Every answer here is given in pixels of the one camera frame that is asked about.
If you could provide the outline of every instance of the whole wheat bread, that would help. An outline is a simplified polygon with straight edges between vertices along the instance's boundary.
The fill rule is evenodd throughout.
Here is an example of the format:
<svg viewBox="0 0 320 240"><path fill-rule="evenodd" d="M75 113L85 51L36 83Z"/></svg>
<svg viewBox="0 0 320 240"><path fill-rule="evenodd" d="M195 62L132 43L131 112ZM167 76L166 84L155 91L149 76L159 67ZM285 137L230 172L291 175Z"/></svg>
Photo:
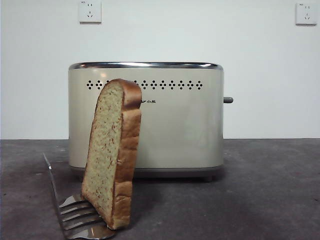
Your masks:
<svg viewBox="0 0 320 240"><path fill-rule="evenodd" d="M130 222L141 98L136 83L115 79L103 87L95 107L81 194L112 230Z"/></svg>

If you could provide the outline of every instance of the gray countertop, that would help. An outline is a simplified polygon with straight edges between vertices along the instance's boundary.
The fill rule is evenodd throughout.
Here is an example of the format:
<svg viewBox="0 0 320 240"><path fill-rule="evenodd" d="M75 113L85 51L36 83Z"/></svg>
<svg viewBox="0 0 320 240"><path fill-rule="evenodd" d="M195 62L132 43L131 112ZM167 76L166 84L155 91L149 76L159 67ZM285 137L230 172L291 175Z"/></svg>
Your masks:
<svg viewBox="0 0 320 240"><path fill-rule="evenodd" d="M1 239L62 240L42 156L61 198L79 193L67 140L1 141ZM212 182L134 179L119 240L319 240L320 139L230 139Z"/></svg>

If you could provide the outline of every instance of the toaster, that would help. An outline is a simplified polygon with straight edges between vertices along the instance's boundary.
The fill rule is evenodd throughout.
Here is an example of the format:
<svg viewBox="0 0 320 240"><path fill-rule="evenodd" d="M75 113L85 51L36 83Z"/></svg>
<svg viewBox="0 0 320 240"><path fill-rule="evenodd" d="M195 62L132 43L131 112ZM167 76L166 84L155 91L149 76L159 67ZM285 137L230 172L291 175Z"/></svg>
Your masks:
<svg viewBox="0 0 320 240"><path fill-rule="evenodd" d="M224 71L200 62L83 62L69 67L69 166L82 176L98 96L113 79L142 92L134 177L211 178L223 160Z"/></svg>

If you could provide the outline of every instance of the metal spatula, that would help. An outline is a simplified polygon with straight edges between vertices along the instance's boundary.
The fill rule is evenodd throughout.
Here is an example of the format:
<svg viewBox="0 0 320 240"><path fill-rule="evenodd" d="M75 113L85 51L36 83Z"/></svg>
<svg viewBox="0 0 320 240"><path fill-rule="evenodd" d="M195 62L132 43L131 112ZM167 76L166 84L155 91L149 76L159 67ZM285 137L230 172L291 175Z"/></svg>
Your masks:
<svg viewBox="0 0 320 240"><path fill-rule="evenodd" d="M58 204L58 193L55 179L52 174L52 166L44 153L43 157L48 166L48 172L52 186L52 202L63 236L69 240L103 240L113 237L116 234L116 231L110 230L102 221L102 218L98 215L97 211L92 206L90 206L88 201L83 199L80 195L72 195L66 198L66 200L62 204ZM71 213L71 216L62 218L62 215L68 215ZM71 220L77 220L77 222L66 224L66 222ZM77 231L78 228L84 226L86 227L85 229Z"/></svg>

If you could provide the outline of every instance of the electrical socket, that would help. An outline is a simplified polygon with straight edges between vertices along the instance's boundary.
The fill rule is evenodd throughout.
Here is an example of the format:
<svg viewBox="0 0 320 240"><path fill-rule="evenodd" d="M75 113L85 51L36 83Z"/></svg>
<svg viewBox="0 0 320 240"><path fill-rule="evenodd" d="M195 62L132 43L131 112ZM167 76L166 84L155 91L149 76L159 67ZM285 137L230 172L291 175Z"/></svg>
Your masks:
<svg viewBox="0 0 320 240"><path fill-rule="evenodd" d="M78 6L78 17L81 24L100 24L101 0L81 0Z"/></svg>
<svg viewBox="0 0 320 240"><path fill-rule="evenodd" d="M298 2L295 5L296 25L317 24L317 4L314 2Z"/></svg>

